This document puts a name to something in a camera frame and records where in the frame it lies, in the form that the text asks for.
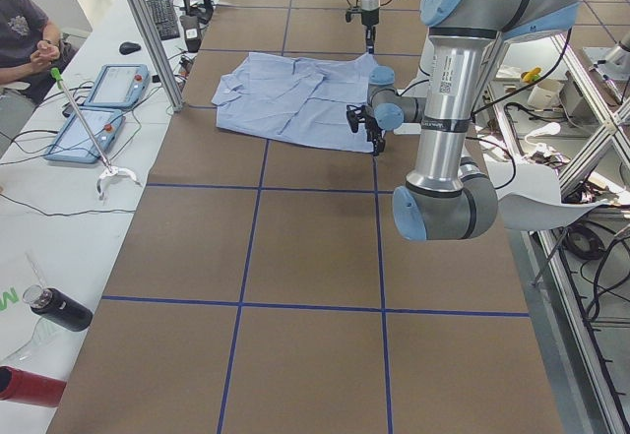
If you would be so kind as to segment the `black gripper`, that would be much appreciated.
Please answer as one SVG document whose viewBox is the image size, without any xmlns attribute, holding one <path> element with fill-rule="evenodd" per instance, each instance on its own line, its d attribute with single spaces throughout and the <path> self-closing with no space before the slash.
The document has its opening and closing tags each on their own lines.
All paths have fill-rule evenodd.
<svg viewBox="0 0 630 434">
<path fill-rule="evenodd" d="M 361 22 L 365 28 L 365 48 L 369 54 L 375 53 L 376 27 L 380 21 L 380 9 L 361 10 Z"/>
<path fill-rule="evenodd" d="M 364 128 L 367 136 L 367 141 L 372 142 L 373 156 L 378 156 L 385 150 L 386 141 L 383 138 L 383 130 L 378 125 L 376 119 L 370 115 L 366 115 L 364 118 Z"/>
</svg>

